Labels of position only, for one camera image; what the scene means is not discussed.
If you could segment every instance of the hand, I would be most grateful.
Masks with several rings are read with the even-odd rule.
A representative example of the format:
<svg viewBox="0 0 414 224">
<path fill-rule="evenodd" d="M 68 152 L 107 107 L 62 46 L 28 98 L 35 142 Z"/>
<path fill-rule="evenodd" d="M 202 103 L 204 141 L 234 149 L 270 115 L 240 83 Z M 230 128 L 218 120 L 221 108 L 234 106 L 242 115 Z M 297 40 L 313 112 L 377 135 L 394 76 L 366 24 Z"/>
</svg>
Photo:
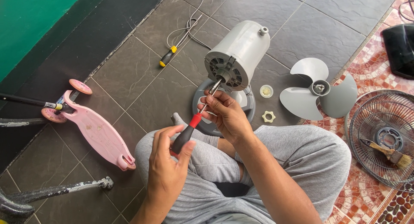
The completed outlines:
<svg viewBox="0 0 414 224">
<path fill-rule="evenodd" d="M 189 141 L 184 144 L 177 156 L 178 163 L 171 158 L 170 137 L 183 128 L 183 125 L 177 125 L 159 130 L 154 135 L 152 152 L 149 156 L 147 200 L 152 206 L 157 207 L 158 212 L 166 211 L 165 215 L 183 189 L 191 152 L 195 147 L 195 142 Z"/>
<path fill-rule="evenodd" d="M 214 97 L 208 93 L 208 90 L 205 90 L 204 94 L 207 97 L 202 97 L 201 102 L 207 102 L 207 107 L 201 115 L 215 123 L 227 141 L 234 144 L 246 136 L 254 134 L 246 114 L 235 99 L 221 90 L 216 91 Z M 200 110 L 202 107 L 202 104 L 197 105 Z"/>
</svg>

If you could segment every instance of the green wall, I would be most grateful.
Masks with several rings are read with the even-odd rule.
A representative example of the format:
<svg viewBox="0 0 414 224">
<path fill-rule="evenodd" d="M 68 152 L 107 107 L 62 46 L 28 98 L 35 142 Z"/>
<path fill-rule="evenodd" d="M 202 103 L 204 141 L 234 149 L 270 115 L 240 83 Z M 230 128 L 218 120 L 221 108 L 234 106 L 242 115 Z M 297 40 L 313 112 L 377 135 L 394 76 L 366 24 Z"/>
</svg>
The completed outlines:
<svg viewBox="0 0 414 224">
<path fill-rule="evenodd" d="M 0 81 L 77 0 L 0 0 Z"/>
</svg>

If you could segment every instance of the man's right hand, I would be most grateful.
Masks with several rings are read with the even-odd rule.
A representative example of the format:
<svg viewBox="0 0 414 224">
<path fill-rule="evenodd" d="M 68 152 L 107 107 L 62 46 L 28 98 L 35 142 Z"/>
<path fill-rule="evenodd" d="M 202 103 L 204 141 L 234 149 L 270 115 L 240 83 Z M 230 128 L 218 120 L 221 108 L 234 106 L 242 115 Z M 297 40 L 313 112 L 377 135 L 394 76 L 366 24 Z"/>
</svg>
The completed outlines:
<svg viewBox="0 0 414 224">
<path fill-rule="evenodd" d="M 216 91 L 214 97 L 208 93 L 208 90 L 205 90 L 204 94 L 207 96 L 202 97 L 201 102 L 207 103 L 207 107 L 202 116 L 215 123 L 227 141 L 234 144 L 249 135 L 254 135 L 246 114 L 235 99 L 221 90 Z M 197 105 L 199 110 L 202 107 L 203 104 Z"/>
</svg>

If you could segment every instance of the power cord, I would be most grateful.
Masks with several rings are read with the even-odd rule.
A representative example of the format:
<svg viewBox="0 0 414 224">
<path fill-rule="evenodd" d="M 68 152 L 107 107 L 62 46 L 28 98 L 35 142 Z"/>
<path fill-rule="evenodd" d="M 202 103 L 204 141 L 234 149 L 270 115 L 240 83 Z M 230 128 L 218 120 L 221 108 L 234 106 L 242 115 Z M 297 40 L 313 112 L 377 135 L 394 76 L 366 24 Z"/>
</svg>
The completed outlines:
<svg viewBox="0 0 414 224">
<path fill-rule="evenodd" d="M 176 31 L 188 30 L 188 29 L 190 29 L 191 27 L 194 27 L 195 25 L 197 25 L 197 23 L 198 23 L 198 19 L 193 18 L 193 16 L 194 16 L 194 14 L 198 11 L 198 9 L 200 9 L 200 6 L 201 6 L 201 4 L 203 4 L 203 1 L 204 1 L 204 0 L 201 0 L 200 5 L 199 5 L 199 6 L 198 6 L 198 8 L 194 11 L 194 13 L 191 15 L 190 19 L 187 21 L 186 27 L 181 28 L 181 29 L 177 29 L 177 30 L 175 30 L 175 31 L 172 31 L 172 32 L 171 32 L 171 33 L 167 36 L 167 45 L 168 45 L 168 47 L 170 47 L 170 48 L 171 48 L 170 44 L 168 43 L 168 38 L 170 37 L 170 35 L 171 35 L 171 34 L 173 34 L 173 33 L 174 33 L 174 32 L 176 32 Z M 190 35 L 191 39 L 196 40 L 199 44 L 201 44 L 202 46 L 204 46 L 204 47 L 206 47 L 206 48 L 208 48 L 208 49 L 210 49 L 210 50 L 211 50 L 211 48 L 210 48 L 208 45 L 206 45 L 205 43 L 201 42 L 199 39 L 197 39 L 196 37 L 194 37 L 194 35 L 193 35 L 193 34 L 191 34 L 191 32 L 186 32 L 186 34 L 187 34 L 187 35 L 179 41 L 179 43 L 177 44 L 177 46 L 176 46 L 176 47 L 181 46 L 181 45 L 184 43 L 184 41 L 187 39 L 188 35 Z"/>
<path fill-rule="evenodd" d="M 404 2 L 404 3 L 401 3 L 401 4 L 400 4 L 400 6 L 398 7 L 398 13 L 399 13 L 399 14 L 400 14 L 400 16 L 401 16 L 401 17 L 403 17 L 404 19 L 406 19 L 406 20 L 408 20 L 408 21 L 410 21 L 410 22 L 414 22 L 414 20 L 413 20 L 413 19 L 409 19 L 409 18 L 407 18 L 406 16 L 404 16 L 404 15 L 402 14 L 402 11 L 401 11 L 401 6 L 402 6 L 402 5 L 404 5 L 404 4 L 407 4 L 407 3 L 410 5 L 411 12 L 413 13 L 413 16 L 414 16 L 414 9 L 413 9 L 413 6 L 412 6 L 412 4 L 411 4 L 411 0 L 408 0 L 408 1 Z"/>
</svg>

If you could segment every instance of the screwdriver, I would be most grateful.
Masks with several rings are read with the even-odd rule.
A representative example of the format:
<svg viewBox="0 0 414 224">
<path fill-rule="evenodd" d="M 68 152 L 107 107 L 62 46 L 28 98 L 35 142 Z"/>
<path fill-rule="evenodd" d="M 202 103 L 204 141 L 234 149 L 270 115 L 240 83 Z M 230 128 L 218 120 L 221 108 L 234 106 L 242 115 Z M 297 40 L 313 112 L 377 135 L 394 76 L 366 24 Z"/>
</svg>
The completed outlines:
<svg viewBox="0 0 414 224">
<path fill-rule="evenodd" d="M 216 93 L 217 89 L 219 88 L 219 85 L 222 83 L 222 79 L 223 78 L 219 78 L 217 80 L 217 82 L 209 90 L 209 92 L 208 92 L 209 94 L 214 95 Z M 205 103 L 204 106 L 203 106 L 203 108 L 197 114 L 195 114 L 193 116 L 193 119 L 191 120 L 191 122 L 189 123 L 189 125 L 175 139 L 175 141 L 173 143 L 173 146 L 170 148 L 170 154 L 172 156 L 177 156 L 180 153 L 181 148 L 183 147 L 183 145 L 190 140 L 191 135 L 193 134 L 193 131 L 194 131 L 195 127 L 201 121 L 201 113 L 204 111 L 204 109 L 206 108 L 206 106 L 207 106 L 207 103 Z"/>
<path fill-rule="evenodd" d="M 190 30 L 197 25 L 198 20 L 201 18 L 202 15 L 200 15 L 200 17 L 198 17 L 197 20 L 195 20 L 194 24 L 192 26 L 189 27 L 189 29 L 187 30 L 187 32 L 184 34 L 184 36 L 180 39 L 179 43 L 177 44 L 177 46 L 173 45 L 170 50 L 168 50 L 167 54 L 165 54 L 161 60 L 159 61 L 159 65 L 161 67 L 165 67 L 167 66 L 167 64 L 170 62 L 171 58 L 173 57 L 174 53 L 177 51 L 177 48 L 181 45 L 181 43 L 183 42 L 183 40 L 185 38 L 187 38 Z"/>
</svg>

